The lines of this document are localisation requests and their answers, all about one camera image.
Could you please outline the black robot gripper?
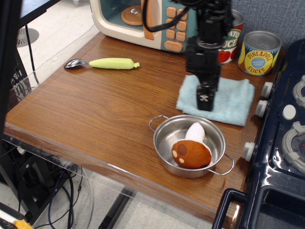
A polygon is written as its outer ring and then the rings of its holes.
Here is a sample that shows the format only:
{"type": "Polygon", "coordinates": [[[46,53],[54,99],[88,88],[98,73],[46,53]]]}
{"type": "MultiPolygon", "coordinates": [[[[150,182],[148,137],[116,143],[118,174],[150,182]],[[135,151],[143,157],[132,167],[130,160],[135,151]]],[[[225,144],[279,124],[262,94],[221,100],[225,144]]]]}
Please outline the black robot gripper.
{"type": "Polygon", "coordinates": [[[212,111],[221,75],[218,49],[203,43],[197,36],[189,38],[186,47],[186,70],[194,74],[200,83],[196,92],[197,108],[212,111]]]}

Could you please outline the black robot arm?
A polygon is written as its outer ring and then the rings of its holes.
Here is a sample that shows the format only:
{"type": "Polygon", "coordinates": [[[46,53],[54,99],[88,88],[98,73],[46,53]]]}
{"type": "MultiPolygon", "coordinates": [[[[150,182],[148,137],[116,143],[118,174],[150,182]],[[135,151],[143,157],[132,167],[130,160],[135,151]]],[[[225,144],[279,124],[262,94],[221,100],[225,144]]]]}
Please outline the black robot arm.
{"type": "Polygon", "coordinates": [[[230,0],[181,0],[182,5],[196,11],[198,34],[188,39],[186,70],[194,74],[197,108],[212,111],[221,73],[219,52],[233,27],[230,0]]]}

